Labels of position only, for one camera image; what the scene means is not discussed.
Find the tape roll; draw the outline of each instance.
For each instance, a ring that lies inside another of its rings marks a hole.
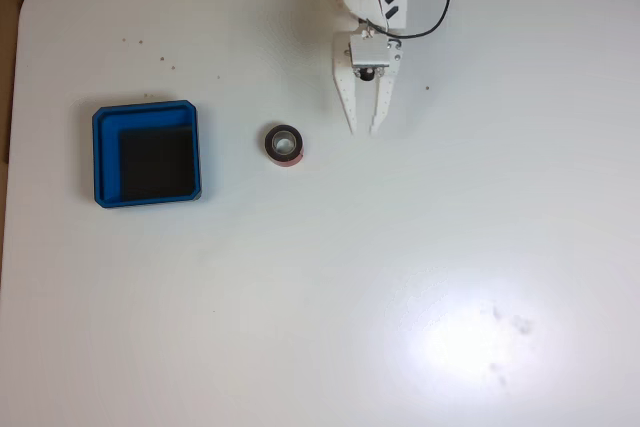
[[[291,167],[302,160],[302,136],[290,125],[279,125],[264,138],[264,148],[271,160],[281,167]]]

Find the black wire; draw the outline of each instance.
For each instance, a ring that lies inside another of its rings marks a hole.
[[[440,19],[438,20],[438,22],[436,22],[436,25],[431,27],[429,30],[426,30],[424,32],[420,32],[419,34],[396,35],[396,34],[392,34],[391,32],[387,32],[386,30],[384,30],[379,25],[376,25],[373,22],[371,22],[369,19],[367,19],[367,24],[369,24],[369,27],[371,27],[376,32],[379,32],[379,33],[384,34],[384,35],[386,35],[388,37],[391,37],[392,39],[399,39],[399,40],[417,39],[419,37],[424,37],[426,35],[429,35],[429,34],[435,32],[435,30],[438,27],[440,27],[440,24],[442,24],[442,22],[444,21],[444,18],[447,16],[447,12],[449,11],[449,4],[450,3],[451,3],[451,0],[447,0],[446,4],[444,5],[444,10],[442,11],[442,15],[440,16]]]

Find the blue container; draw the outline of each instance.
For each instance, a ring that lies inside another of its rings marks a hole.
[[[186,100],[103,107],[93,116],[95,199],[104,208],[196,200],[196,108]]]

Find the dust speck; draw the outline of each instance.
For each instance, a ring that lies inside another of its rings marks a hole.
[[[533,332],[533,322],[517,315],[511,319],[511,325],[520,333],[520,335],[529,335]]]

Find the white table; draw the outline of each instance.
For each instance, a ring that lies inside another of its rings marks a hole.
[[[417,30],[443,0],[411,2]],[[640,423],[640,0],[453,0],[377,138],[335,93],[343,22],[25,1],[0,425]],[[202,199],[100,208],[92,114],[183,98]],[[273,121],[298,166],[261,152]]]

